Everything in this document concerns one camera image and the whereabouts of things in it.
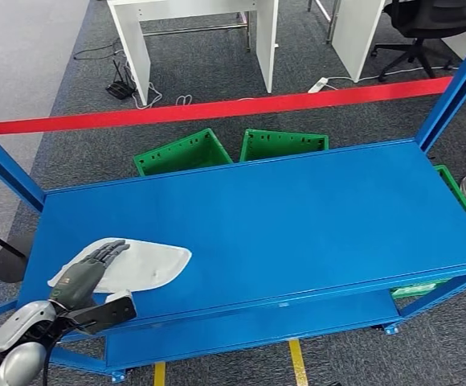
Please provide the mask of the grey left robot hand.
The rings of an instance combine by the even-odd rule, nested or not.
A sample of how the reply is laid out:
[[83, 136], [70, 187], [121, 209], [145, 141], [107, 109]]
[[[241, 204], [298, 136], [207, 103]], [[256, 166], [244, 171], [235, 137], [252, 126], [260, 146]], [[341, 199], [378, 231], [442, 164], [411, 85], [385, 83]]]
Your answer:
[[53, 287], [48, 300], [64, 310], [90, 306], [92, 294], [106, 269], [116, 257], [130, 247], [125, 240], [116, 240], [69, 266]]

